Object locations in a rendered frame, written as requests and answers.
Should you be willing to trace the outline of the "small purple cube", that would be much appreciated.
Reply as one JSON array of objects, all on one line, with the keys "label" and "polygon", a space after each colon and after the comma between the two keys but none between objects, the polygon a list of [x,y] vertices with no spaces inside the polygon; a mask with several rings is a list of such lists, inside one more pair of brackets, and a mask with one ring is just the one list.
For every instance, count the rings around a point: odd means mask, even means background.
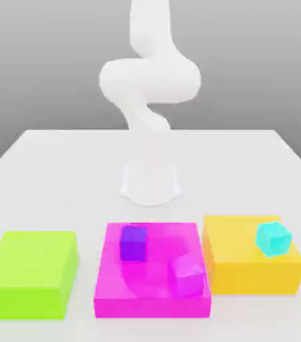
[{"label": "small purple cube", "polygon": [[145,262],[146,250],[147,228],[145,226],[123,226],[119,239],[120,259]]}]

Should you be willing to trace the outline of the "small magenta cube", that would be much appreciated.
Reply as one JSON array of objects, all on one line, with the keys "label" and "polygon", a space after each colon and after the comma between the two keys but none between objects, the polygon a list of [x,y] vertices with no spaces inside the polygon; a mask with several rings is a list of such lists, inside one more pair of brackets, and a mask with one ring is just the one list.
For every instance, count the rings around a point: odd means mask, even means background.
[{"label": "small magenta cube", "polygon": [[168,282],[174,297],[201,295],[205,278],[204,267],[195,254],[182,254],[172,258],[168,263]]}]

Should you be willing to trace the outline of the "small cyan cube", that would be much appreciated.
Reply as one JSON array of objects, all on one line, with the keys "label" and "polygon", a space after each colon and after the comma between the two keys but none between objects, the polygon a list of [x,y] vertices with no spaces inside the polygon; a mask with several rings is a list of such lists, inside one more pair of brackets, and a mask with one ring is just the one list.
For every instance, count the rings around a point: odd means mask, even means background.
[{"label": "small cyan cube", "polygon": [[288,254],[292,233],[279,221],[265,222],[257,226],[255,243],[268,257]]}]

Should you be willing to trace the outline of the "large magenta box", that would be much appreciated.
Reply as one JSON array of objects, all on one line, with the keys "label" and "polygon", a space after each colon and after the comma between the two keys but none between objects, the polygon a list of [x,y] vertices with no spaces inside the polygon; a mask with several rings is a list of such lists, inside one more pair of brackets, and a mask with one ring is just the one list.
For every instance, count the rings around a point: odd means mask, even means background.
[{"label": "large magenta box", "polygon": [[[123,226],[147,228],[145,262],[122,261],[119,239]],[[112,222],[107,224],[93,307],[97,318],[208,318],[212,296],[206,274],[201,295],[173,296],[168,263],[195,254],[206,268],[194,222]]]}]

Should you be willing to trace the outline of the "large orange box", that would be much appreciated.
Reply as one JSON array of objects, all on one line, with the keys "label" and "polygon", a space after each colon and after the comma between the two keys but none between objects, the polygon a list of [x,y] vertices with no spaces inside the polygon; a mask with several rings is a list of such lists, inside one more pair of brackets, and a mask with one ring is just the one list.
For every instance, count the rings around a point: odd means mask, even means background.
[{"label": "large orange box", "polygon": [[267,257],[255,243],[259,224],[279,216],[204,217],[202,250],[214,295],[295,295],[301,281],[301,254],[289,251]]}]

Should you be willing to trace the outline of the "large green box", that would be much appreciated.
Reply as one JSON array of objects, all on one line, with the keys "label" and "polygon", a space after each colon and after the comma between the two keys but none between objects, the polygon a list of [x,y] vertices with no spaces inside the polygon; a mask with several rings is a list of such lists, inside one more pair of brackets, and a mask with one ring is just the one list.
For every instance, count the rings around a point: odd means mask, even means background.
[{"label": "large green box", "polygon": [[62,320],[79,264],[74,232],[6,232],[0,320]]}]

